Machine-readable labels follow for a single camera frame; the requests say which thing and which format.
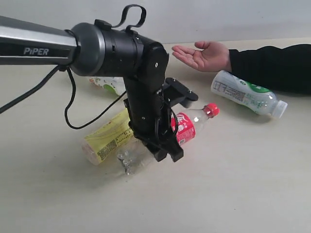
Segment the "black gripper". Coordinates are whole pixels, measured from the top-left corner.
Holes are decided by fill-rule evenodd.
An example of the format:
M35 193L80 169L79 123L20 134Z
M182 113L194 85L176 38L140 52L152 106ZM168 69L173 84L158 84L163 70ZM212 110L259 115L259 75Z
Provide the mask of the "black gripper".
M173 136L172 111L164 94L169 87L168 79L125 77L124 83L129 126L135 138L145 144L157 162L164 160L168 153L173 162L180 160L183 149Z

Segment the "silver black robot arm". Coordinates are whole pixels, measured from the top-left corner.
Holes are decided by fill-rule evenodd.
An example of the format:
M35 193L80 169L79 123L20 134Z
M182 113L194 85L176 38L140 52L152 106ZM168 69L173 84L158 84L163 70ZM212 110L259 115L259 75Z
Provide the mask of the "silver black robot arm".
M184 155L171 128L165 95L169 55L162 44L107 22L79 23L60 30L9 17L0 18L2 65L52 65L69 75L122 77L130 128L157 161Z

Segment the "person's open hand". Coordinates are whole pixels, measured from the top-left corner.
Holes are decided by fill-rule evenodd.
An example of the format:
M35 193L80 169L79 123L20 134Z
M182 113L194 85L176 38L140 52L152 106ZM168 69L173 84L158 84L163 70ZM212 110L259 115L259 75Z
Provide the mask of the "person's open hand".
M172 47L173 56L200 72L232 71L229 49L224 44L216 41L198 41L194 46L192 49L175 45Z

